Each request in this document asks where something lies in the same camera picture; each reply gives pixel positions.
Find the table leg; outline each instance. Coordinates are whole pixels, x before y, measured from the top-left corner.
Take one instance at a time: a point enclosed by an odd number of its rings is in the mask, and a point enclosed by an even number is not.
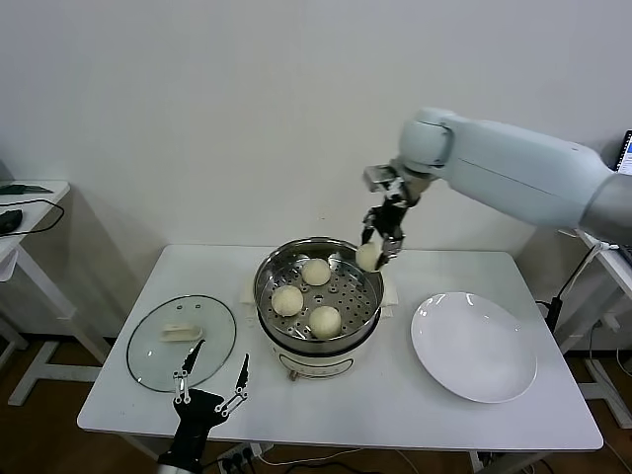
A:
[[[555,331],[560,352],[565,354],[580,341],[603,314],[623,296],[616,281],[607,276],[584,303]]]
[[[29,343],[2,318],[0,318],[0,336],[9,342],[9,345],[0,354],[0,368],[2,368],[15,350],[23,351],[29,346]]]
[[[585,359],[584,364],[593,383],[578,383],[585,400],[605,400],[616,423],[624,430],[632,429],[632,414],[598,360]]]
[[[38,380],[71,380],[74,382],[94,382],[99,375],[99,367],[82,365],[59,365],[48,363],[59,343],[44,343],[20,383],[9,397],[9,405],[22,406]]]
[[[61,316],[58,319],[70,329],[72,335],[96,360],[104,363],[110,353],[110,345],[88,321],[77,316],[77,308],[21,246],[18,247],[18,265],[59,311]]]
[[[478,458],[477,451],[467,451],[470,456],[470,464],[472,464],[472,472],[482,471],[485,465]]]
[[[540,459],[544,459],[547,454],[548,452],[544,451],[508,452],[483,469],[479,471],[474,470],[474,472],[476,472],[476,474],[514,474]]]

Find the white plate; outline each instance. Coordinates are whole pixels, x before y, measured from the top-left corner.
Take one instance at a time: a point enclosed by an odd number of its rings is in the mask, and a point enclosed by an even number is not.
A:
[[[537,358],[515,317],[476,294],[427,299],[413,317],[411,335],[426,370],[469,400],[508,402],[535,379]]]

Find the computer mouse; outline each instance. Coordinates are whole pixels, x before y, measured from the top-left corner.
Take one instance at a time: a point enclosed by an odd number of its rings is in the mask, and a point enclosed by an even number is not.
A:
[[[0,236],[14,232],[22,223],[22,211],[7,210],[0,214]]]

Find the white table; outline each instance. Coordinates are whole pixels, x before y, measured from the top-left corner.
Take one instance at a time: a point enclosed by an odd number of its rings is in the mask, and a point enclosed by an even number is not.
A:
[[[577,235],[588,248],[597,242],[584,231],[577,231]],[[599,319],[607,317],[608,309],[621,297],[632,298],[632,267],[619,252],[606,250],[597,254],[596,259],[607,275],[603,276],[597,288],[586,295],[580,307],[555,331],[555,339],[563,354],[584,338]],[[605,400],[619,426],[632,429],[632,414],[601,363],[598,360],[585,360],[585,364],[594,380],[593,383],[580,384],[585,398]]]
[[[239,304],[244,283],[271,250],[166,247],[79,414],[79,427],[125,435],[145,452],[155,449],[148,436],[173,435],[178,424],[173,396],[131,378],[126,346],[140,320],[162,302],[207,294],[231,308],[238,329],[228,361],[200,388],[230,395],[244,354],[251,355],[250,397],[210,432],[212,439],[519,452],[486,473],[514,472],[543,457],[543,451],[601,448],[586,402],[508,254],[403,252],[385,270],[400,303],[392,318],[380,321],[366,358],[338,378],[291,382],[258,323],[249,324]],[[412,348],[412,316],[427,297],[449,290],[486,296],[520,321],[538,357],[537,377],[523,396],[498,405],[471,402],[445,390],[424,370]]]
[[[50,202],[58,203],[70,189],[68,183],[64,181],[19,181],[16,183],[29,186],[41,186],[51,190],[52,193],[0,196],[0,204],[11,204],[13,202],[34,199],[46,199]],[[16,232],[30,232],[51,212],[53,207],[46,202],[16,204],[1,206],[0,213],[12,209],[21,209],[23,212],[22,223]],[[25,237],[28,237],[28,235],[0,237],[0,262],[10,262],[10,268],[12,265],[17,264],[52,302],[58,312],[57,319],[70,329],[71,333],[98,361],[105,361],[110,346],[88,321],[77,315],[75,306],[64,296],[54,282],[20,245],[22,239]],[[5,352],[0,355],[1,366],[6,362],[13,350],[25,349],[27,342],[9,324],[2,320],[0,320],[0,335],[9,341],[9,346]],[[43,345],[13,394],[9,397],[10,405],[22,405],[39,379],[95,380],[99,371],[97,367],[48,364],[47,362],[56,347],[57,343],[52,342]]]

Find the power strip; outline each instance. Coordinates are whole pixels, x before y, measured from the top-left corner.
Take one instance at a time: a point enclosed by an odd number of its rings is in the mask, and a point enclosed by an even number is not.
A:
[[[219,467],[219,472],[221,474],[228,474],[226,472],[226,470],[224,469],[224,466],[221,465],[221,459],[232,459],[232,457],[235,454],[240,454],[242,457],[242,461],[241,461],[241,468],[242,471],[245,471],[245,467],[248,466],[248,460],[246,460],[246,457],[244,456],[244,449],[246,449],[247,447],[250,447],[253,451],[253,462],[255,462],[255,459],[257,459],[258,457],[261,457],[262,454],[264,454],[264,452],[269,451],[270,449],[272,449],[275,445],[272,444],[271,442],[242,442],[241,444],[237,444],[236,446],[231,447],[230,449],[228,449],[227,451],[222,452],[219,456],[217,456],[217,459],[219,459],[219,462],[217,462],[217,466]],[[232,474],[237,473],[237,469],[235,469],[233,467],[233,469],[230,470],[230,472]]]

